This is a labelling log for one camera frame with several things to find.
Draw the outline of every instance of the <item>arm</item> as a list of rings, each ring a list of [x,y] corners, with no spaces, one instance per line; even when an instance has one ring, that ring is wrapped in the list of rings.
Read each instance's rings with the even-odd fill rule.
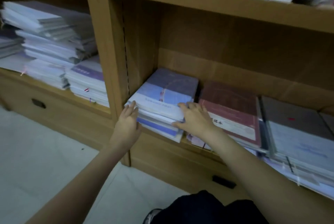
[[[245,150],[212,123],[205,107],[179,106],[186,121],[173,125],[202,139],[220,155],[269,223],[333,223],[331,201],[297,186]]]
[[[108,175],[140,136],[134,106],[122,111],[109,144],[27,224],[83,223]]]

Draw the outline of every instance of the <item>hand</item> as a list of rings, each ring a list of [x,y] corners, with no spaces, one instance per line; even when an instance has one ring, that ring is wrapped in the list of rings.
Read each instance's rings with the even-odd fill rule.
[[[125,152],[138,140],[142,126],[137,122],[138,107],[134,109],[136,102],[126,105],[122,111],[111,136],[110,143],[118,144]]]
[[[184,118],[184,123],[174,122],[172,125],[187,131],[188,133],[205,140],[206,136],[212,130],[220,130],[216,127],[206,108],[197,103],[187,103],[189,108],[184,103],[179,103],[178,106],[181,108]]]

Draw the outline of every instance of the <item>black pants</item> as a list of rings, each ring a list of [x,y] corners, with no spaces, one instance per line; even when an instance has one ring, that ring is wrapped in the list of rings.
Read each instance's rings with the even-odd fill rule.
[[[207,191],[179,197],[153,218],[152,224],[268,224],[250,200],[238,200],[224,206]]]

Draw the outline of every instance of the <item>blue book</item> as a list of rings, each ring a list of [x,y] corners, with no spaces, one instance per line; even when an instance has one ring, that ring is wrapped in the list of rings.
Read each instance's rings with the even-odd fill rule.
[[[135,100],[141,110],[173,121],[183,121],[183,113],[177,104],[192,102],[197,85],[196,78],[159,68],[128,102]]]

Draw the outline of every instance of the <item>person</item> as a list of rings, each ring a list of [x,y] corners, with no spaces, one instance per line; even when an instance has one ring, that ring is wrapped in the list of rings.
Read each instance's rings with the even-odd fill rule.
[[[122,111],[110,142],[28,224],[83,223],[108,175],[137,141],[141,125],[132,102]],[[173,125],[206,142],[239,179],[253,201],[223,206],[206,191],[182,196],[164,210],[154,209],[144,223],[334,223],[334,208],[296,186],[216,127],[205,107],[180,103],[185,122]]]

